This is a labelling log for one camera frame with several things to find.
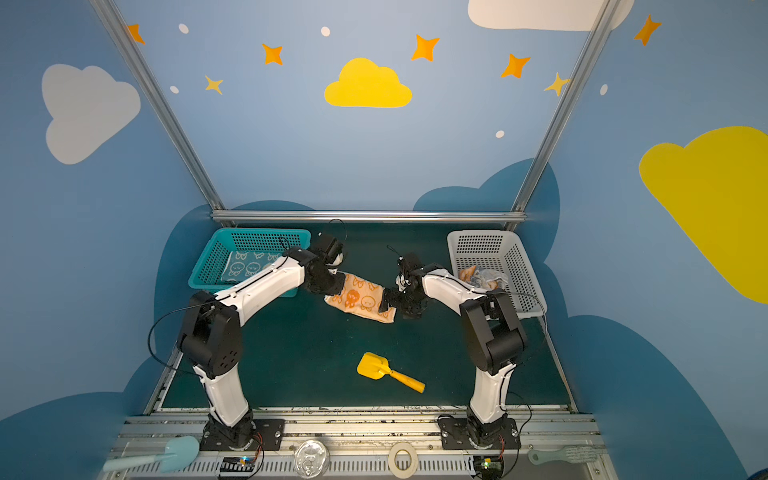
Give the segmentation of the orange patterned towel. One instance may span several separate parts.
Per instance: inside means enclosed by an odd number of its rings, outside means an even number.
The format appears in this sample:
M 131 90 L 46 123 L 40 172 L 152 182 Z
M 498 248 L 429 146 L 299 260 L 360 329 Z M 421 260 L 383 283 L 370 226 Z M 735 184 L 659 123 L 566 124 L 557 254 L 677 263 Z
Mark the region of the orange patterned towel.
M 377 321 L 391 324 L 396 316 L 396 308 L 388 307 L 381 311 L 384 288 L 356 275 L 345 273 L 345 282 L 340 294 L 326 296 L 324 301 L 338 310 Z

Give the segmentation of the blue bunny towel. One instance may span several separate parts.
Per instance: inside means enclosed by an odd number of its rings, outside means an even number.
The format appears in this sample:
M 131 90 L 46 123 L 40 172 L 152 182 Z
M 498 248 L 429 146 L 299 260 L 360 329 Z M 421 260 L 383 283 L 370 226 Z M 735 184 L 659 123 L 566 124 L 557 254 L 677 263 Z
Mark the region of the blue bunny towel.
M 225 284 L 240 283 L 274 263 L 280 256 L 280 253 L 270 252 L 232 252 L 227 259 L 220 280 Z

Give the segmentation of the grey plastic basket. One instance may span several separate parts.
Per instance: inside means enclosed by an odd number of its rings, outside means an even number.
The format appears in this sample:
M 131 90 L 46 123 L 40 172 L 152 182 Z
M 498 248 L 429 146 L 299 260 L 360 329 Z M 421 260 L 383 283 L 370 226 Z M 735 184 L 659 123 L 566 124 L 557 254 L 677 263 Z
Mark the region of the grey plastic basket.
M 472 265 L 503 272 L 509 278 L 504 289 L 521 319 L 540 317 L 547 313 L 544 299 L 532 264 L 520 238 L 502 230 L 459 230 L 447 236 L 451 266 L 455 275 Z

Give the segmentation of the teal plastic basket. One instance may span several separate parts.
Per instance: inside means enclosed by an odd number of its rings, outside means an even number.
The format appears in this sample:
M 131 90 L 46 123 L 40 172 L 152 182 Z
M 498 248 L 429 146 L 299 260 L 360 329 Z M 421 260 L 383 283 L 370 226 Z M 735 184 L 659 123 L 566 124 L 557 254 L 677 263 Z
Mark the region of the teal plastic basket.
M 249 279 L 290 247 L 309 247 L 303 229 L 221 228 L 200 254 L 188 279 L 192 289 L 218 292 Z

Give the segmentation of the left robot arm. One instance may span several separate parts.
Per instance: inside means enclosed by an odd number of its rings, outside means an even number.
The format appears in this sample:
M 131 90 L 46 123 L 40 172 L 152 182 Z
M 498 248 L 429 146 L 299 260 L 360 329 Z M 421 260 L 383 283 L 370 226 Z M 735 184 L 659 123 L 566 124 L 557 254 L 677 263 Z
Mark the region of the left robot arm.
M 246 280 L 215 294 L 200 292 L 190 301 L 177 347 L 190 361 L 209 405 L 208 426 L 235 448 L 255 435 L 252 408 L 239 377 L 243 357 L 243 326 L 284 293 L 305 287 L 331 296 L 342 291 L 345 275 L 338 245 L 293 247 Z

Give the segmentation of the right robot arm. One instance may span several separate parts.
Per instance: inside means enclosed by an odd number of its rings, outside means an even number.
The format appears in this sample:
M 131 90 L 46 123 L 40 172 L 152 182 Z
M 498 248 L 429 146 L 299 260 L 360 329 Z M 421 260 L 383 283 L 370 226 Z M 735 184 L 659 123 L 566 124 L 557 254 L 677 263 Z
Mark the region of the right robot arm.
M 438 264 L 401 255 L 395 286 L 386 288 L 382 311 L 393 307 L 405 318 L 420 318 L 428 303 L 440 303 L 461 318 L 469 357 L 476 367 L 468 416 L 481 425 L 500 422 L 511 374 L 528 344 L 509 294 L 475 287 Z

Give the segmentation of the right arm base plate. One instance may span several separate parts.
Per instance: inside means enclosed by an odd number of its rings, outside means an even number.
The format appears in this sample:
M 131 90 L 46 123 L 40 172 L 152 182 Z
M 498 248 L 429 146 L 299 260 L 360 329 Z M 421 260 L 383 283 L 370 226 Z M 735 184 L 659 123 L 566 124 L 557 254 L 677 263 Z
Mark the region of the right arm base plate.
M 436 424 L 444 450 L 507 450 L 521 447 L 517 424 L 507 414 L 491 423 L 482 423 L 475 417 L 441 415 Z

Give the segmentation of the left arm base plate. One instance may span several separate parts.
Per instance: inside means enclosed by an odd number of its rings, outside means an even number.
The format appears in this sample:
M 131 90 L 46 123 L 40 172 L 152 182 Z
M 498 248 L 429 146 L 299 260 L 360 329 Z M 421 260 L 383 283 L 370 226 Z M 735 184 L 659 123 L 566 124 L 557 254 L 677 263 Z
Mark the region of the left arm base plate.
M 229 427 L 209 417 L 200 440 L 201 451 L 278 451 L 281 447 L 285 421 L 282 419 L 252 419 L 244 417 Z

